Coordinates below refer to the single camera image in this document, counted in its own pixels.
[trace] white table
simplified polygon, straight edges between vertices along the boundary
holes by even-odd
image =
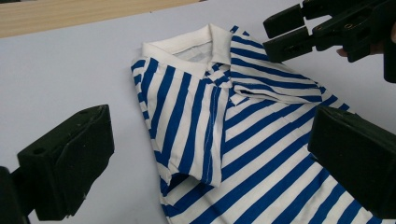
[[[63,223],[166,223],[149,135],[130,65],[143,41],[214,23],[238,25],[261,42],[262,22],[297,0],[210,0],[110,21],[0,39],[0,165],[81,109],[109,104],[116,151],[87,200]],[[311,21],[308,28],[319,21]],[[286,62],[313,78],[371,122],[396,133],[396,85],[382,78],[382,58],[356,63],[335,48]],[[35,213],[32,223],[38,223]]]

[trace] white collar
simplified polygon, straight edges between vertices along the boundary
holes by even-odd
[[[142,55],[174,66],[195,77],[202,78],[205,75],[206,69],[210,68],[212,63],[231,64],[230,43],[232,36],[232,33],[216,25],[208,24],[204,28],[184,35],[178,35],[162,41],[144,43]],[[173,55],[210,41],[213,43],[210,63],[188,62]]]

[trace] shirt sleeve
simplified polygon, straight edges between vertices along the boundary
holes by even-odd
[[[188,176],[218,187],[228,90],[152,58],[136,61],[132,72],[163,194]]]
[[[235,92],[250,98],[285,104],[322,101],[316,82],[281,63],[268,62],[265,50],[248,33],[234,27],[231,42],[231,80]]]

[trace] blue and white striped shirt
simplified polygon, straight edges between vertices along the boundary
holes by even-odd
[[[132,71],[169,223],[395,223],[306,149],[317,105],[349,107],[248,33],[209,24],[145,43]]]

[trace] white stripe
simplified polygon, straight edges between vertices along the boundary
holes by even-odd
[[[366,209],[363,207],[359,210],[358,214],[355,216],[355,218],[352,220],[351,224],[361,224],[361,223],[367,223],[371,218],[373,217],[373,214],[368,212]]]

